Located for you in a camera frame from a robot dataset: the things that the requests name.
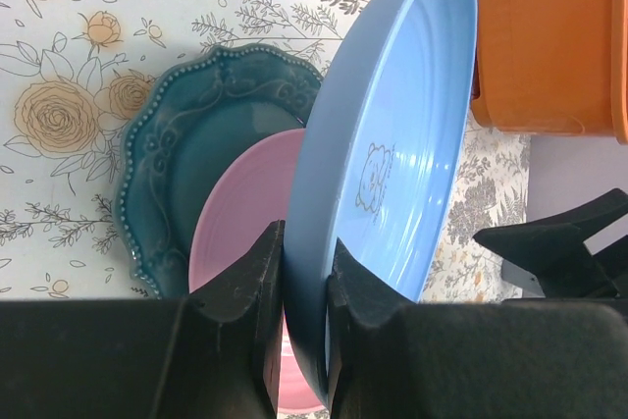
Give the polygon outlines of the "blue round plate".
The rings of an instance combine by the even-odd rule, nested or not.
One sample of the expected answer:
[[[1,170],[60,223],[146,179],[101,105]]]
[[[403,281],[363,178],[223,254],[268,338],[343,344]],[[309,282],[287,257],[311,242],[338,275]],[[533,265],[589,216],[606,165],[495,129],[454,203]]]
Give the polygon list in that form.
[[[465,133],[477,17],[478,0],[370,0],[317,94],[291,186],[283,264],[292,349],[321,401],[337,244],[406,298],[423,291]]]

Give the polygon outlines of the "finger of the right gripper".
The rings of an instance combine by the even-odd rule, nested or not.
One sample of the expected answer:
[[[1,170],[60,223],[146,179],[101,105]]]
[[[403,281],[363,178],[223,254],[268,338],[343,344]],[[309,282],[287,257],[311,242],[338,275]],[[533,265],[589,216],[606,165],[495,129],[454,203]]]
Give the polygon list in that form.
[[[627,238],[597,253],[585,241],[627,215],[614,188],[569,211],[524,224],[486,228],[474,240],[502,259],[501,277],[546,298],[625,298]]]

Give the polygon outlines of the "pink plate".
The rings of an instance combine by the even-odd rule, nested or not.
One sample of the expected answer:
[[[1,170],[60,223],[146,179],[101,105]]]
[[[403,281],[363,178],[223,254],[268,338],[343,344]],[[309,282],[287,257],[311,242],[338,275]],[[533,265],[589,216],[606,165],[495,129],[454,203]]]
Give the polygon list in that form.
[[[287,216],[304,129],[252,145],[229,166],[197,221],[189,258],[190,290],[201,288],[243,256],[274,221]]]

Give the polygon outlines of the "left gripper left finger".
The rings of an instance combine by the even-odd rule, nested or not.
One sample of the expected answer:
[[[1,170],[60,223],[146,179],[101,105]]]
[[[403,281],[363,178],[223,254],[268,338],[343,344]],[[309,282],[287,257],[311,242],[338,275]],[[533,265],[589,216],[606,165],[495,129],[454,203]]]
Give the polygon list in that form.
[[[190,295],[5,301],[5,418],[273,418],[284,226]]]

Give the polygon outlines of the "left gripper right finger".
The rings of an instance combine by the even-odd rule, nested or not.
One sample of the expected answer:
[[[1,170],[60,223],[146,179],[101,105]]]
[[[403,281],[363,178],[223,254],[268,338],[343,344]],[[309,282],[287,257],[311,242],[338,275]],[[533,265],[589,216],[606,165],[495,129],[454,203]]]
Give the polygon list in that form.
[[[338,244],[328,279],[335,418],[623,418],[618,302],[414,303]]]

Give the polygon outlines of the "teal scalloped plate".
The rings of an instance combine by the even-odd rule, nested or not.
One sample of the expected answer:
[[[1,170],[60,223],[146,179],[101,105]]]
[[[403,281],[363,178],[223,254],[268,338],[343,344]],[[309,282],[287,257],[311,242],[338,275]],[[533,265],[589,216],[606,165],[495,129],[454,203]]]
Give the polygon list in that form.
[[[188,292],[192,236],[232,162],[277,132],[306,126],[323,75],[275,46],[213,46],[167,70],[125,126],[114,224],[131,275],[158,298]]]

